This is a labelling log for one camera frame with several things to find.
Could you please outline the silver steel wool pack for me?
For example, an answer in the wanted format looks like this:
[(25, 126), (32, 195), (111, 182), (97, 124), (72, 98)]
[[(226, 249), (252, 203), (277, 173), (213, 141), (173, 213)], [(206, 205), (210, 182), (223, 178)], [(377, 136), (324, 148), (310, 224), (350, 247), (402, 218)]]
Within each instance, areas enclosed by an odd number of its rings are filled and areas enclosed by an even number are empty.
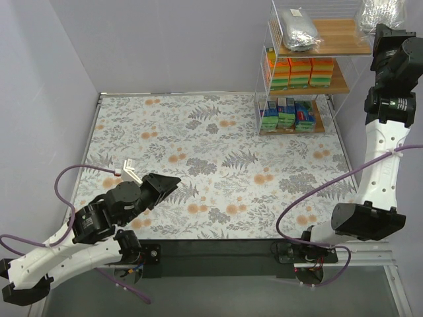
[(403, 0), (363, 0), (355, 16), (358, 30), (366, 35), (375, 34), (376, 26), (384, 24), (392, 29), (400, 29), (405, 24), (406, 1)]
[(322, 43), (322, 38), (310, 16), (302, 8), (280, 8), (282, 43), (292, 52), (308, 52)]

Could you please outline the orange Sponge Daddy box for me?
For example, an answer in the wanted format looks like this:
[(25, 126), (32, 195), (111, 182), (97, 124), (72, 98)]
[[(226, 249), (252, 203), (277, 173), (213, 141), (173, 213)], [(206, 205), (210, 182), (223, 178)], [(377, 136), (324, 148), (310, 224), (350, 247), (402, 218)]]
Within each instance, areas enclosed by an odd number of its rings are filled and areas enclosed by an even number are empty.
[(288, 59), (277, 57), (274, 48), (266, 48), (266, 56), (272, 79), (270, 90), (287, 90), (291, 67)]

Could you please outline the blue green sponge pack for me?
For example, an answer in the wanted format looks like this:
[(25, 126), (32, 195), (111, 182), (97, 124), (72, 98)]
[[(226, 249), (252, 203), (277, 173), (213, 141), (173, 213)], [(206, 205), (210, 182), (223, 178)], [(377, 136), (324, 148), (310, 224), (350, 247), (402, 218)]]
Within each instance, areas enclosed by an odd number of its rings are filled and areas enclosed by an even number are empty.
[(311, 101), (295, 101), (295, 130), (313, 133), (315, 131), (315, 114)]
[(289, 97), (277, 98), (278, 128), (293, 130), (295, 127), (295, 100)]
[(260, 129), (263, 131), (273, 131), (278, 126), (278, 108), (274, 100), (259, 101)]

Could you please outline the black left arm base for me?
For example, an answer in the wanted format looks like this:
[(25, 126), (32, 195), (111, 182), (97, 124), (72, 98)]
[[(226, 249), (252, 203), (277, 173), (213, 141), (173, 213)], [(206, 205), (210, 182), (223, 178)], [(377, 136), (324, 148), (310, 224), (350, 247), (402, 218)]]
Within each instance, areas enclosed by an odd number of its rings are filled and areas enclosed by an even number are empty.
[(160, 244), (140, 244), (131, 247), (126, 258), (127, 264), (157, 265), (161, 261)]

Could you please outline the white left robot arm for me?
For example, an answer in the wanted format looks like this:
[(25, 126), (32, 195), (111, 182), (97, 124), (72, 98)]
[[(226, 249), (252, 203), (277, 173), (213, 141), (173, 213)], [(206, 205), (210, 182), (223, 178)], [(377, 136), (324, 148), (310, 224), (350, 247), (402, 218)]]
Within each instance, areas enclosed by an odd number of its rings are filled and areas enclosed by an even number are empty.
[(124, 227), (165, 200), (180, 181), (150, 173), (96, 196), (41, 246), (1, 260), (1, 276), (9, 281), (3, 300), (28, 306), (64, 281), (102, 265), (143, 264), (146, 255), (135, 232)]

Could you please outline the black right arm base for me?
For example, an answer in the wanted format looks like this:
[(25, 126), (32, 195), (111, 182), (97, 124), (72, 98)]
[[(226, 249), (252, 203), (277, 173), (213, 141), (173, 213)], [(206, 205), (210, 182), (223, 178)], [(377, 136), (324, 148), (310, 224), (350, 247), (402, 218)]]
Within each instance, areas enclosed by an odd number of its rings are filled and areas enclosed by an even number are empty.
[(338, 262), (335, 251), (287, 239), (273, 241), (270, 251), (279, 264), (335, 264)]

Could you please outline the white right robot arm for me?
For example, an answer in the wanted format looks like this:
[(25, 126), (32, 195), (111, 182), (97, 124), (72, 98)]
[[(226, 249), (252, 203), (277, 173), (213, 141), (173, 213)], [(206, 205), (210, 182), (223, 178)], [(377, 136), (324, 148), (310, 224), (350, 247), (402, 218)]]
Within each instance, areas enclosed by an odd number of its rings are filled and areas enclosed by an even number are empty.
[(397, 210), (397, 176), (416, 113), (413, 89), (422, 76), (422, 39), (378, 24), (371, 71), (375, 84), (364, 104), (366, 153), (358, 190), (351, 203), (336, 204), (329, 221), (303, 233), (308, 245), (379, 241), (405, 225), (405, 215)]

